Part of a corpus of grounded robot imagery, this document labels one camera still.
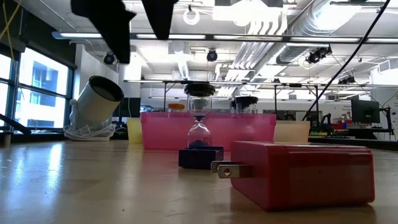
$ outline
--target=black lid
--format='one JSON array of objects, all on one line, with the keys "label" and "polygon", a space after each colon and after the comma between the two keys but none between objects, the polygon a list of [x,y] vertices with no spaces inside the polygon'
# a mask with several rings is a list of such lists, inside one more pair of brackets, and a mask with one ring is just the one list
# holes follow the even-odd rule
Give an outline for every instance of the black lid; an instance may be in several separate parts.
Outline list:
[{"label": "black lid", "polygon": [[[124,98],[124,93],[120,86],[110,79],[98,75],[93,75],[88,80],[88,83],[95,93],[109,101],[120,102]],[[109,94],[103,94],[102,92],[98,91],[99,88],[107,91]]]},{"label": "black lid", "polygon": [[216,88],[207,83],[191,83],[185,85],[184,92],[191,96],[213,96]]},{"label": "black lid", "polygon": [[255,96],[240,96],[235,98],[236,104],[241,104],[241,108],[247,108],[249,105],[256,104],[259,101]]}]

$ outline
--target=computer monitor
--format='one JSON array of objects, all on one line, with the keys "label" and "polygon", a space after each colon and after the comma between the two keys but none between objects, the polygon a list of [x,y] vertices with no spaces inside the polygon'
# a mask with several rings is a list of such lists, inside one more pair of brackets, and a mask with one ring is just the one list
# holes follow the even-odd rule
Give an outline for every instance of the computer monitor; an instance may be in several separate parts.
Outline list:
[{"label": "computer monitor", "polygon": [[351,100],[353,122],[380,123],[379,103],[376,101]]},{"label": "computer monitor", "polygon": [[113,111],[114,117],[139,118],[141,98],[123,98],[119,106]]}]

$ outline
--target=hourglass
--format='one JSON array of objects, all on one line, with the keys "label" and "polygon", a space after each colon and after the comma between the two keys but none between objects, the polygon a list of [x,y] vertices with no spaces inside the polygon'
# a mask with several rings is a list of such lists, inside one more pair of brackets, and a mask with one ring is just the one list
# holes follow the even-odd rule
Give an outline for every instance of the hourglass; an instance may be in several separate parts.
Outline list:
[{"label": "hourglass", "polygon": [[211,132],[204,120],[211,111],[211,96],[215,87],[206,83],[191,83],[185,86],[184,91],[188,95],[188,111],[195,119],[195,124],[188,132],[188,148],[211,146]]}]

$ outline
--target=table surface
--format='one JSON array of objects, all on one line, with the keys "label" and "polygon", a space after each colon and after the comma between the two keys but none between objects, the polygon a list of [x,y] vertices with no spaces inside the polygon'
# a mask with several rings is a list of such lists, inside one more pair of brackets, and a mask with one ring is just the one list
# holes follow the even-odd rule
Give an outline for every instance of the table surface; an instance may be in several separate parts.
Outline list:
[{"label": "table surface", "polygon": [[265,212],[175,152],[127,141],[0,148],[1,223],[398,223],[398,153],[374,150],[376,200],[363,207]]}]

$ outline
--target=window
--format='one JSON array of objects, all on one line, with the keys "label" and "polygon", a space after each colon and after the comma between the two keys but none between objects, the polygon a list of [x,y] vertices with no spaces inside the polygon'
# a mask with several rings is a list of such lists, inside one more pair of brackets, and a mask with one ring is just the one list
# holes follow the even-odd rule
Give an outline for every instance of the window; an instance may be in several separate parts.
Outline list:
[{"label": "window", "polygon": [[[8,86],[6,84],[0,83],[0,113],[6,114],[7,106],[7,93]],[[4,126],[4,122],[0,120],[0,126]]]},{"label": "window", "polygon": [[69,68],[34,50],[21,54],[15,120],[33,128],[62,128]]},{"label": "window", "polygon": [[61,63],[26,49],[21,55],[19,82],[66,95],[68,71]]},{"label": "window", "polygon": [[27,120],[28,127],[47,128],[54,127],[54,121],[41,121],[41,120]]},{"label": "window", "polygon": [[18,89],[15,120],[27,127],[62,128],[65,99],[23,88]]},{"label": "window", "polygon": [[9,79],[11,68],[11,58],[0,55],[0,78]]}]

